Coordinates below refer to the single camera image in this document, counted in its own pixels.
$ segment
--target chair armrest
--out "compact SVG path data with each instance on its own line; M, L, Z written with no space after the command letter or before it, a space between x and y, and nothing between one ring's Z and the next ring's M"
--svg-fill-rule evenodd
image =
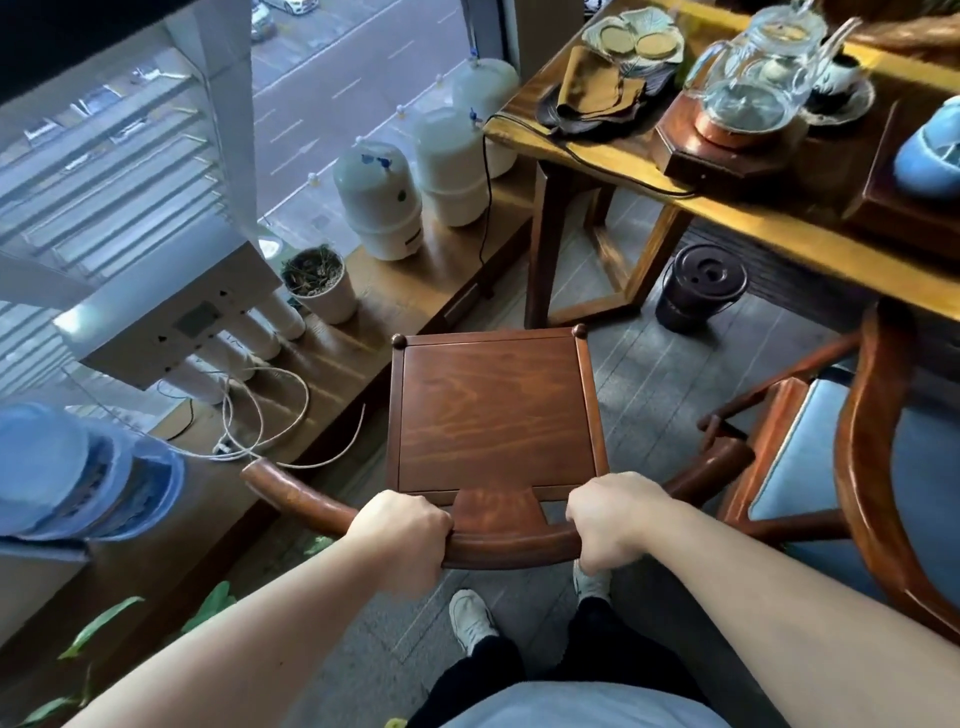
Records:
M786 369L776 376L772 376L753 389L744 392L735 399L727 402L722 407L718 407L707 415L704 415L697 422L697 428L706 431L710 421L714 417L720 420L728 420L745 409L750 409L766 399L770 388L785 379L799 379L806 383L813 381L827 367L836 364L841 359L846 358L860 345L860 331L851 331L844 334L829 344L818 349L816 352L805 356L789 369Z
M837 499L867 568L910 618L960 644L960 611L924 573L900 521L890 463L913 372L916 332L905 304L890 299L864 317L860 359L837 426Z

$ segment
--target table leg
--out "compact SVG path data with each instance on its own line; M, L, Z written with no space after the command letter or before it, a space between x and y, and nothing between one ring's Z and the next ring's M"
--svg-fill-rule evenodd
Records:
M530 239L530 273L527 278L526 328L545 328L557 274L557 258L564 237L566 208L579 192L601 183L559 164L537 165L534 225Z
M590 206L587 208L587 216L584 218L584 231L593 244L597 257L600 258L600 264L607 274L610 285L614 291L620 292L627 287L630 267L607 232L607 215L610 213L610 204L613 202L615 191L615 185L605 184L593 193Z
M673 205L664 205L663 210L660 211L660 217L657 218L657 222L647 238L647 244L640 255L640 260L636 262L626 284L622 288L614 285L614 293L609 296L576 303L550 314L549 325L552 327L568 327L608 313L621 311L624 308L636 308L643 305L692 219L692 213ZM598 254L603 261L604 257L599 250Z
M693 213L666 204L654 224L647 245L630 274L623 291L624 300L632 305L643 305L653 290L654 284L663 272L666 261L670 259L677 243L684 236L693 220Z

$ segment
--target glass kettle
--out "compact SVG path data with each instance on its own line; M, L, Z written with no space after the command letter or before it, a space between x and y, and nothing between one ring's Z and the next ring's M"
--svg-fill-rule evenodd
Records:
M826 42L813 0L765 8L733 40L720 40L693 64L684 91L699 100L694 121L708 141L739 148L768 141L796 116L844 41L851 18Z

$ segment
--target chair backrest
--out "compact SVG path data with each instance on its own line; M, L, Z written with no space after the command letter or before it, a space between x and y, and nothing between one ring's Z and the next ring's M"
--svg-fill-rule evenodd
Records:
M915 351L913 316L905 304L884 299L867 312L856 374L837 426L834 480L853 542L891 603L960 644L960 610L924 573L894 499L894 434L906 403Z

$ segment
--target trash can lid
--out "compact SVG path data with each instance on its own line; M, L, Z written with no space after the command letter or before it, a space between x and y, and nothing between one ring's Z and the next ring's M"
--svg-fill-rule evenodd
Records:
M0 407L0 536L33 528L63 503L88 453L79 418L34 402Z
M740 259L715 245L691 245L677 253L674 278L705 299L731 301L747 287L747 269Z

